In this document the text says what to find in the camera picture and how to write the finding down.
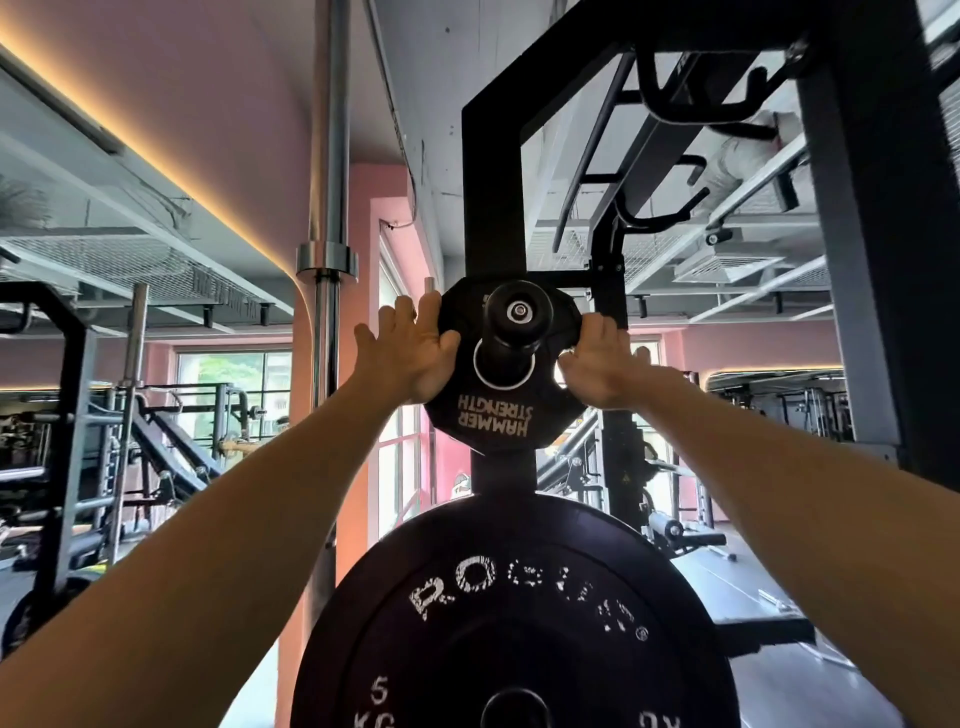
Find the gym floor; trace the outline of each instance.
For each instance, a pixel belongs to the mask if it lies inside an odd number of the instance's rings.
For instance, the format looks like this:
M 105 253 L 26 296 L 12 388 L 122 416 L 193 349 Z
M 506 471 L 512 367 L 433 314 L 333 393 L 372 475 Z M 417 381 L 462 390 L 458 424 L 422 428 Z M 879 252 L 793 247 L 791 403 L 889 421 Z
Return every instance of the gym floor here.
M 675 560 L 714 619 L 774 614 L 758 590 L 788 601 L 733 531 L 735 562 L 702 548 Z M 745 728 L 902 728 L 900 714 L 860 673 L 821 662 L 802 647 L 764 647 L 732 661 Z

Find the finger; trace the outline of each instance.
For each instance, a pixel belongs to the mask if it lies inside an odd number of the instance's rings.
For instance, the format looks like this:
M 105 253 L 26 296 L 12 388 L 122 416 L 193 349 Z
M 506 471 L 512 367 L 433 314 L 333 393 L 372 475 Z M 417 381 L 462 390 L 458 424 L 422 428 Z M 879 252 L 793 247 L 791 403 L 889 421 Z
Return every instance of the finger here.
M 353 338 L 357 340 L 357 352 L 360 354 L 376 343 L 376 337 L 366 324 L 357 324 L 353 327 Z
M 610 316 L 603 317 L 603 340 L 616 341 L 616 321 Z
M 401 326 L 414 323 L 414 300 L 409 296 L 400 296 L 394 304 L 396 307 L 396 320 L 394 325 Z
M 382 305 L 380 306 L 380 312 L 377 314 L 377 320 L 379 322 L 379 334 L 383 336 L 385 333 L 390 333 L 396 325 L 396 311 L 392 306 Z
M 450 373 L 453 374 L 453 367 L 457 361 L 457 350 L 460 348 L 460 331 L 451 329 L 444 331 L 440 337 L 440 354 L 450 367 Z
M 585 313 L 580 324 L 580 343 L 595 344 L 603 339 L 603 316 L 599 313 Z
M 437 333 L 437 320 L 440 318 L 442 300 L 440 291 L 431 291 L 420 298 L 420 307 L 417 311 L 417 328 L 424 333 Z
M 640 360 L 641 363 L 649 366 L 650 364 L 650 350 L 646 347 L 637 347 L 634 356 Z
M 574 352 L 564 352 L 557 357 L 557 365 L 560 367 L 561 373 L 566 379 L 566 373 L 569 371 L 569 368 L 574 366 L 577 360 L 577 355 Z

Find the grey floor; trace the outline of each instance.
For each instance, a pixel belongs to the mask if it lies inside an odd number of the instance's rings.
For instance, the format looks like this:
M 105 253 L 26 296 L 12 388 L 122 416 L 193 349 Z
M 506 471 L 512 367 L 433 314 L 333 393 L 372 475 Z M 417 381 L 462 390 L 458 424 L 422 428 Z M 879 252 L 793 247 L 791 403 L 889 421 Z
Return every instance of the grey floor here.
M 701 549 L 675 560 L 714 619 L 770 614 L 762 589 L 787 599 L 746 544 L 729 534 L 737 561 Z M 33 585 L 31 573 L 0 571 L 0 625 Z M 857 672 L 821 663 L 796 645 L 733 660 L 746 728 L 902 728 L 896 710 Z M 273 728 L 276 646 L 237 695 L 221 728 Z
M 0 570 L 0 629 L 16 603 L 33 586 L 31 572 Z M 237 694 L 220 728 L 274 728 L 275 712 L 276 645 Z
M 714 619 L 759 617 L 772 612 L 757 597 L 763 591 L 788 596 L 735 533 L 728 534 L 727 561 L 706 549 L 674 566 Z M 732 661 L 747 728 L 902 728 L 900 714 L 858 672 L 823 663 L 794 644 L 764 647 Z

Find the forearm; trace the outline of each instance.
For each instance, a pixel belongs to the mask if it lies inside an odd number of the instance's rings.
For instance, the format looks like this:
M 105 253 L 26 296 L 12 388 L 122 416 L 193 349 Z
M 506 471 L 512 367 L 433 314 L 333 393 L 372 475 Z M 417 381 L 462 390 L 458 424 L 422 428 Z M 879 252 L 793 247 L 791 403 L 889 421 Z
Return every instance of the forearm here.
M 960 704 L 960 497 L 676 378 L 636 409 L 708 486 L 764 566 L 918 726 Z
M 293 611 L 394 406 L 348 382 L 191 500 L 0 667 L 5 724 L 216 725 Z

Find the black weight plate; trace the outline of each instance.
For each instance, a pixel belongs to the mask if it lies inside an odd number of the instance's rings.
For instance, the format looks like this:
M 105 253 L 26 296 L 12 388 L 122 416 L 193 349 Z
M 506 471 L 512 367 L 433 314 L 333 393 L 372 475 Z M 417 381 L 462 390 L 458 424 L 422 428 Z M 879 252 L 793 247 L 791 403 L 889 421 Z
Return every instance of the black weight plate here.
M 57 613 L 65 609 L 102 575 L 103 573 L 97 570 L 77 570 L 67 576 L 66 589 L 61 598 L 62 604 L 57 608 Z M 33 606 L 34 592 L 30 590 L 13 607 L 4 625 L 3 637 L 0 638 L 0 653 L 3 657 L 10 657 L 38 629 L 37 626 L 30 624 L 30 612 Z
M 456 329 L 461 343 L 453 377 L 426 406 L 434 426 L 478 452 L 547 448 L 584 411 L 554 378 L 557 357 L 580 338 L 580 312 L 566 293 L 541 286 L 553 304 L 553 325 L 540 343 L 532 374 L 508 391 L 492 389 L 477 375 L 473 358 L 483 337 L 484 302 L 515 278 L 459 280 L 444 293 L 441 332 Z
M 740 724 L 715 627 L 652 546 L 583 504 L 508 494 L 371 549 L 314 629 L 291 726 L 480 726 L 518 690 L 554 728 Z

